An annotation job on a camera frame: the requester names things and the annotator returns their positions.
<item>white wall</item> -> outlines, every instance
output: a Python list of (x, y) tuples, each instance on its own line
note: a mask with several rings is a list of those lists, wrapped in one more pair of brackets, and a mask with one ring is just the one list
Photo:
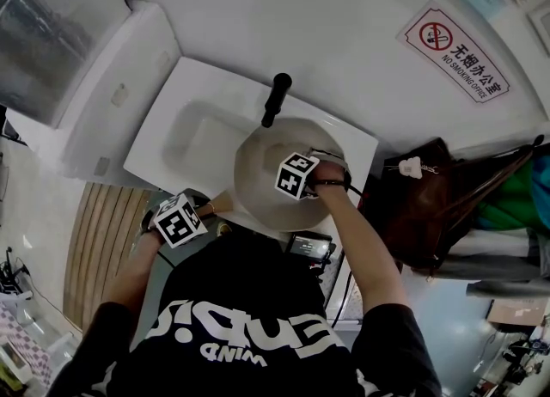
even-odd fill
[(512, 91), (476, 107), (397, 33), (428, 0), (148, 0), (159, 3), (186, 56), (291, 93), (398, 150), (441, 136), (452, 150), (547, 120), (529, 81), (492, 28), (462, 0), (436, 0), (501, 67)]

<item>beige bowl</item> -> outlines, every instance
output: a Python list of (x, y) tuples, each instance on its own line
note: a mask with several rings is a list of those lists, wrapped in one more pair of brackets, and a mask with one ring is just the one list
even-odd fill
[(279, 164), (290, 154), (313, 147), (344, 156), (334, 139), (315, 122), (276, 118), (272, 127), (259, 127), (235, 155), (235, 193), (260, 223), (281, 232), (312, 229), (328, 216), (319, 199), (294, 200), (275, 189)]

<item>person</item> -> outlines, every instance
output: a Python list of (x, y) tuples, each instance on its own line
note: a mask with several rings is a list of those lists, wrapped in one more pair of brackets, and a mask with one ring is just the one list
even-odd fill
[[(317, 180), (344, 178), (321, 162)], [(363, 298), (351, 352), (327, 324), (306, 266), (263, 235), (234, 231), (178, 265), (158, 318), (130, 343), (162, 237), (141, 236), (49, 395), (437, 396), (441, 388), (394, 260), (342, 186), (315, 191)]]

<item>checkered cloth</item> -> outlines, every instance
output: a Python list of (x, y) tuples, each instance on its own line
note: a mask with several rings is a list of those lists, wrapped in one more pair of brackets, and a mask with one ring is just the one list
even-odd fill
[(48, 365), (50, 357), (34, 342), (15, 317), (0, 302), (0, 336), (6, 336), (17, 349), (19, 354), (28, 362), (33, 375), (40, 382), (49, 387), (52, 379), (52, 370)]

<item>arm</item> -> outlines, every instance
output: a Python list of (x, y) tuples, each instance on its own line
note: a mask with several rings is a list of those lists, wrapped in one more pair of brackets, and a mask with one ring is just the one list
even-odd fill
[[(322, 162), (315, 169), (317, 180), (343, 180), (339, 165)], [(333, 216), (363, 298), (363, 312), (377, 305), (398, 303), (408, 306), (401, 275), (382, 239), (351, 203), (342, 186), (318, 185), (315, 191)]]
[(108, 287), (74, 358), (59, 373), (48, 395), (71, 397), (89, 391), (105, 379), (115, 362), (128, 354), (161, 243), (158, 232), (141, 236), (137, 248)]
[(139, 315), (144, 304), (151, 267), (162, 243), (162, 236), (156, 230), (143, 234), (130, 258), (108, 286), (103, 301), (115, 302), (128, 308), (132, 315), (134, 331), (138, 326)]

